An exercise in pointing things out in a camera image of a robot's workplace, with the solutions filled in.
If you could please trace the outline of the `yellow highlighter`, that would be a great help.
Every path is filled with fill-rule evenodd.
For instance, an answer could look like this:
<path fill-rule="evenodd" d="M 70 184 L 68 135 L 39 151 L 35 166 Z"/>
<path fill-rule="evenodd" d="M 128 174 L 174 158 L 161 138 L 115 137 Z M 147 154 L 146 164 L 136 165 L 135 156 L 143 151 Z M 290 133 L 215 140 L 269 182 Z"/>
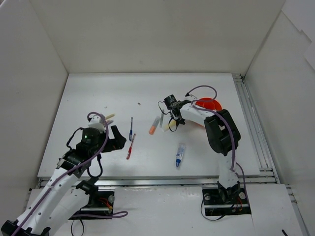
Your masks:
<path fill-rule="evenodd" d="M 166 132 L 166 131 L 170 131 L 170 128 L 174 128 L 174 127 L 176 127 L 176 121 L 171 119 L 169 122 L 166 122 L 163 125 L 162 130 Z"/>

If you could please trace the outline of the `grey green marker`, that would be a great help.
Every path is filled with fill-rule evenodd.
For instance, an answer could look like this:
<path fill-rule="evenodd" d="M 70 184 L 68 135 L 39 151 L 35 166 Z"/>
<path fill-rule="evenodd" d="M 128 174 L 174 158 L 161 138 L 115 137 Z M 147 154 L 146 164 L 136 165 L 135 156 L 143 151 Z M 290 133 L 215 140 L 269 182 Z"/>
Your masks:
<path fill-rule="evenodd" d="M 163 126 L 163 117 L 164 117 L 164 113 L 162 112 L 160 115 L 160 121 L 159 121 L 159 127 L 162 128 Z"/>

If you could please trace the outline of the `orange highlighter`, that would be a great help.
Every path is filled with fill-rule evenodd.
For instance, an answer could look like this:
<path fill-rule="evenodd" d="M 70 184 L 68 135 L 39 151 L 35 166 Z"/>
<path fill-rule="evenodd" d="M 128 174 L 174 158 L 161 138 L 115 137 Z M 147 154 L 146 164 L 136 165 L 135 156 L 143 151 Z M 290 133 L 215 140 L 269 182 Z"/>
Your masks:
<path fill-rule="evenodd" d="M 154 122 L 153 122 L 153 124 L 151 125 L 150 130 L 149 130 L 149 134 L 150 134 L 150 135 L 153 135 L 153 134 L 154 134 L 154 132 L 155 132 L 155 130 L 156 130 L 158 124 L 159 124 L 159 120 L 160 120 L 159 117 L 156 117 L 156 118 L 155 118 L 155 120 L 154 120 Z"/>

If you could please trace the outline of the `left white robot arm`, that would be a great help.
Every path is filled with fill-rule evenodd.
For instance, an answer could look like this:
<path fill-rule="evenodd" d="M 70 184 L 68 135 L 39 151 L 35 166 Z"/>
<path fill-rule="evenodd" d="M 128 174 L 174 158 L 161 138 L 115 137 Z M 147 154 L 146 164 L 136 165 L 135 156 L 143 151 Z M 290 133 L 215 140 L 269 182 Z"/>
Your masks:
<path fill-rule="evenodd" d="M 4 236 L 53 236 L 68 219 L 85 206 L 94 206 L 98 201 L 99 177 L 80 181 L 91 161 L 102 153 L 121 150 L 126 138 L 118 128 L 108 131 L 84 128 L 82 139 L 59 160 L 53 175 L 33 203 L 16 220 L 7 220 L 1 233 Z"/>

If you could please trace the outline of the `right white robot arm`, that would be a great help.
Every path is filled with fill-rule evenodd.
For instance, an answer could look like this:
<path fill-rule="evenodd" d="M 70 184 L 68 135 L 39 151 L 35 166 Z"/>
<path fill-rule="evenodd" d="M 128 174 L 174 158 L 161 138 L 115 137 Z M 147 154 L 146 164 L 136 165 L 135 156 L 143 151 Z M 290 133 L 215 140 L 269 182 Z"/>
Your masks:
<path fill-rule="evenodd" d="M 202 100 L 177 100 L 174 95 L 167 96 L 163 102 L 176 125 L 184 125 L 188 120 L 205 128 L 211 149 L 222 155 L 219 158 L 218 197 L 224 203 L 236 199 L 240 183 L 235 159 L 241 134 L 230 112 L 206 108 L 206 101 Z"/>

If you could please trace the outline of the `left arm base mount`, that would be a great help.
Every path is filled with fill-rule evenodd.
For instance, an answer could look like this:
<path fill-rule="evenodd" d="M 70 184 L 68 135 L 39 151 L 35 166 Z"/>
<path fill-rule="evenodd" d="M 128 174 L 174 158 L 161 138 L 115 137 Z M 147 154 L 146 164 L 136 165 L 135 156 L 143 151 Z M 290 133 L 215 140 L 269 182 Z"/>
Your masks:
<path fill-rule="evenodd" d="M 70 220 L 97 220 L 102 216 L 111 216 L 114 208 L 115 192 L 113 190 L 100 190 L 87 205 L 79 209 L 70 217 Z"/>

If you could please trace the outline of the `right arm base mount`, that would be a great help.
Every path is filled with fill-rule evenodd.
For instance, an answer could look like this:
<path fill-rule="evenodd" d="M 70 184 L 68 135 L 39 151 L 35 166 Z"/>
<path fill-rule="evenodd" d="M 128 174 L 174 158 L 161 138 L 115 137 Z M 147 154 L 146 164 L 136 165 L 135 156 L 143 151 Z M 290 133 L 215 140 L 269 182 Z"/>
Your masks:
<path fill-rule="evenodd" d="M 251 215 L 249 200 L 243 187 L 233 193 L 232 196 L 223 200 L 219 190 L 215 188 L 202 189 L 201 211 L 204 216 L 215 220 L 225 216 Z"/>

